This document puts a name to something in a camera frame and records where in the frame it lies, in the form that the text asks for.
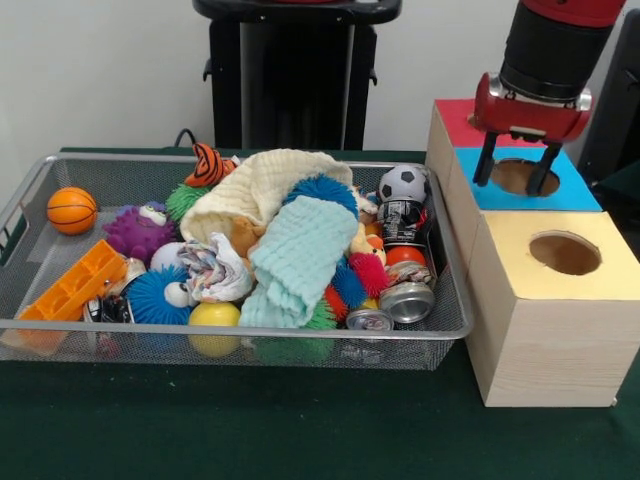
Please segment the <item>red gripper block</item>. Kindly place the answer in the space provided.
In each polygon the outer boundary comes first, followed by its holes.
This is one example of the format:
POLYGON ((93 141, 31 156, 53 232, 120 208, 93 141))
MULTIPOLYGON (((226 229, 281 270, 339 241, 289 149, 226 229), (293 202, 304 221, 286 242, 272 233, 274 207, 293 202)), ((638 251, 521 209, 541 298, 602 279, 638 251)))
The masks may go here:
POLYGON ((559 187, 552 172, 562 144, 578 138, 592 112, 593 96, 588 79, 562 85, 558 92, 536 97, 504 84, 498 73, 482 75, 475 94, 474 124, 486 132, 473 182, 487 185, 494 168, 494 150, 499 135, 546 142, 541 159, 532 167, 526 183, 529 197, 550 196, 559 187))

